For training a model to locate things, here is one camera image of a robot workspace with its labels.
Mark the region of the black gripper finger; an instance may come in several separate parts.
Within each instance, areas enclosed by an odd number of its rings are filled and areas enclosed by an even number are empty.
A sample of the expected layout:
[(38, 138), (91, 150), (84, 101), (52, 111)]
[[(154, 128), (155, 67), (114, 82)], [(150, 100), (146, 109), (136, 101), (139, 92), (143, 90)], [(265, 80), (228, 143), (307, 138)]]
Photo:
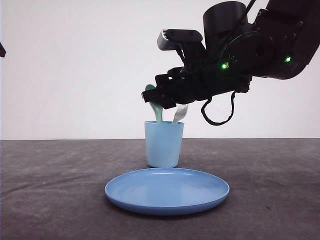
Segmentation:
[(145, 103), (154, 103), (164, 109), (170, 109), (177, 106), (177, 87), (152, 87), (144, 90), (141, 95)]
[(6, 50), (5, 48), (3, 47), (3, 45), (0, 43), (0, 57), (1, 58), (4, 58), (6, 55)]
[(157, 88), (177, 88), (184, 84), (181, 78), (171, 77), (168, 74), (158, 74), (155, 76)]

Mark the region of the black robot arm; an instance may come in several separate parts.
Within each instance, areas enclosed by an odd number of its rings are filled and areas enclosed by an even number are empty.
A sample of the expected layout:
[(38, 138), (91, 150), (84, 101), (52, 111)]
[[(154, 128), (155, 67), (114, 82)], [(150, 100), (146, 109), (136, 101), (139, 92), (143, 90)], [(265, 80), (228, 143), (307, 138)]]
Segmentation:
[(248, 22), (246, 5), (226, 1), (203, 14), (203, 33), (164, 29), (157, 45), (176, 51), (183, 62), (155, 77), (145, 102), (165, 109), (212, 96), (246, 93), (253, 77), (286, 80), (300, 74), (320, 45), (317, 0), (270, 0)]

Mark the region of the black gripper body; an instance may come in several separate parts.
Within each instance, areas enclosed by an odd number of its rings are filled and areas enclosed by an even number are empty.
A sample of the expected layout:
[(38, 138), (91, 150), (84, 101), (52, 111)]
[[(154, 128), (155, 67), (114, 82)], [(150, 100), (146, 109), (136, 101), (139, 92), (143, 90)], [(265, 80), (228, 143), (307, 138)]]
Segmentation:
[(226, 47), (213, 62), (194, 69), (173, 68), (167, 72), (167, 104), (189, 104), (210, 100), (234, 91), (247, 93), (257, 68), (271, 58), (273, 40), (255, 32), (243, 34)]

